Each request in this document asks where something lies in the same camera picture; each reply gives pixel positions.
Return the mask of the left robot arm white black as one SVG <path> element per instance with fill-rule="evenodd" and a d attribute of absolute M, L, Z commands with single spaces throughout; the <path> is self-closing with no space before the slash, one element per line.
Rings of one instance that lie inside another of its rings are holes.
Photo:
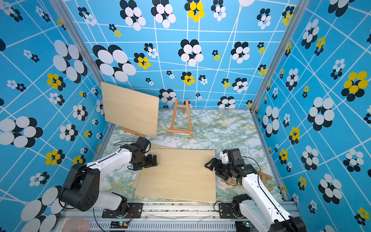
<path fill-rule="evenodd" d="M 105 209 L 113 211 L 119 217 L 124 217 L 129 210 L 128 200 L 118 193 L 100 191 L 102 179 L 114 170 L 132 165 L 133 171 L 141 168 L 157 166 L 156 155 L 151 155 L 151 142 L 139 137 L 130 144 L 120 145 L 112 154 L 99 160 L 82 164 L 74 164 L 58 194 L 59 205 L 63 209 L 78 209 L 82 212 L 90 209 Z"/>

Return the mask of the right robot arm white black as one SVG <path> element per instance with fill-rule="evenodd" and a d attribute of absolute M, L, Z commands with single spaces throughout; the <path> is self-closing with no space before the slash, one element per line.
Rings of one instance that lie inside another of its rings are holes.
<path fill-rule="evenodd" d="M 227 181 L 236 179 L 247 194 L 233 197 L 231 206 L 234 217 L 247 218 L 259 232 L 306 232 L 301 217 L 292 216 L 272 196 L 251 164 L 244 162 L 238 148 L 225 149 L 221 159 L 212 158 L 205 168 Z"/>

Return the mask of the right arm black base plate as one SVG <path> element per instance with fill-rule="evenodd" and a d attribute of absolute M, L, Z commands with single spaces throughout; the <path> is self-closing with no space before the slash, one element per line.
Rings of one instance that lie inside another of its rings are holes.
<path fill-rule="evenodd" d="M 218 203 L 215 207 L 222 219 L 257 219 L 260 216 L 260 211 L 252 201 L 244 201 L 241 203 Z"/>

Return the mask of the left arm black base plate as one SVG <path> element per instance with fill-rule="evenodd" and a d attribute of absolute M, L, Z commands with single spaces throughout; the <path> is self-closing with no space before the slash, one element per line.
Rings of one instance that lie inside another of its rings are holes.
<path fill-rule="evenodd" d="M 102 218 L 140 218 L 143 206 L 143 203 L 125 203 L 117 210 L 104 209 Z"/>

